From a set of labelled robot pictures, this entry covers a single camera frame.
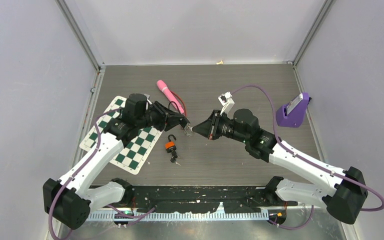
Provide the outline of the black cable padlock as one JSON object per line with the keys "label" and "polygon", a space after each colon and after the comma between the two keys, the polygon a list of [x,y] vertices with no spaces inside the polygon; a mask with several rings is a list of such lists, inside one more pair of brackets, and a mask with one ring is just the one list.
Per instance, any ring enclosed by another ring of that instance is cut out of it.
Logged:
{"label": "black cable padlock", "polygon": [[171,106],[174,107],[174,110],[173,110],[174,112],[182,114],[182,113],[177,109],[178,106],[177,106],[177,103],[176,103],[175,101],[170,101],[170,102],[169,102],[169,107],[168,107],[168,108],[170,108]]}

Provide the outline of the orange black padlock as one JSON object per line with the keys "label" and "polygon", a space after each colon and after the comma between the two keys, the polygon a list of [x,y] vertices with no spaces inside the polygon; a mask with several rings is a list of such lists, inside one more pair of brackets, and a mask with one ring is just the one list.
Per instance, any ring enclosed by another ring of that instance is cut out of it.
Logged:
{"label": "orange black padlock", "polygon": [[175,135],[169,135],[167,137],[168,139],[168,142],[165,144],[165,150],[167,153],[171,153],[171,152],[175,152],[177,150],[177,147],[174,143],[175,140],[177,140],[176,136]]}

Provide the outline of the red cable padlock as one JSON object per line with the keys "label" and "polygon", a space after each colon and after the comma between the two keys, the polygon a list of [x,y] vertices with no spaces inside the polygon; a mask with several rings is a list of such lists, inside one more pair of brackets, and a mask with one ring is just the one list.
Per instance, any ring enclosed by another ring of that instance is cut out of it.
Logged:
{"label": "red cable padlock", "polygon": [[173,94],[173,96],[176,98],[176,101],[178,102],[178,104],[177,104],[178,108],[177,109],[180,111],[180,108],[182,108],[181,113],[184,114],[185,116],[187,116],[186,106],[185,106],[185,103],[182,100],[182,98],[173,91],[171,91],[171,93]]}

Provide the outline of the black headed keys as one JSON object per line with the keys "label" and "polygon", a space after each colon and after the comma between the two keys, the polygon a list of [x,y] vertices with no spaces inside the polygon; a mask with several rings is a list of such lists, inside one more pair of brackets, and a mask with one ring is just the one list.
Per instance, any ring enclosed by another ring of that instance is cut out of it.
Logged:
{"label": "black headed keys", "polygon": [[178,153],[176,151],[172,151],[170,162],[173,164],[176,164],[178,158],[179,158]]}

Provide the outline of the small silver keys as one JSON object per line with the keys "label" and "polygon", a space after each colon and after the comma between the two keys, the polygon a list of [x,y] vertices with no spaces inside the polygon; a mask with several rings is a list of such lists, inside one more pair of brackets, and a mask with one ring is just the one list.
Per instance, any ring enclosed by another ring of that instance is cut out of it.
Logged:
{"label": "small silver keys", "polygon": [[186,125],[184,128],[184,134],[188,137],[191,137],[193,135],[193,130],[191,125]]}

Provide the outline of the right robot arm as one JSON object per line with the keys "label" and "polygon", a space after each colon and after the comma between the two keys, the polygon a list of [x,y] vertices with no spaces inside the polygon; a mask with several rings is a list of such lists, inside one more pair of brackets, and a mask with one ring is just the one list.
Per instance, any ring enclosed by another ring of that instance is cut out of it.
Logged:
{"label": "right robot arm", "polygon": [[274,176],[265,191],[271,205],[294,201],[324,208],[335,219],[354,224],[368,197],[363,173],[327,165],[308,156],[284,140],[260,128],[259,120],[246,108],[234,112],[233,118],[214,110],[207,120],[192,128],[193,132],[216,140],[226,137],[244,143],[246,152],[256,159],[286,168],[309,181],[309,184]]}

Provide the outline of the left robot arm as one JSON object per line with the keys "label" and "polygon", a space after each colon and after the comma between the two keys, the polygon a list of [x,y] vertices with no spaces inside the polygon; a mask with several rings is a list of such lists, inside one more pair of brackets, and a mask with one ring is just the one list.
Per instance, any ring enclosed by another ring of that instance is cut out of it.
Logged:
{"label": "left robot arm", "polygon": [[109,120],[102,130],[95,126],[96,144],[72,169],[58,180],[49,178],[44,183],[44,210],[49,225],[56,219],[75,230],[97,209],[114,203],[121,207],[129,206],[133,201],[133,190],[126,181],[115,178],[98,188],[91,188],[91,184],[104,167],[139,136],[142,129],[153,127],[167,132],[190,123],[185,115],[158,101],[151,102],[140,93],[131,94],[116,112],[118,116]]}

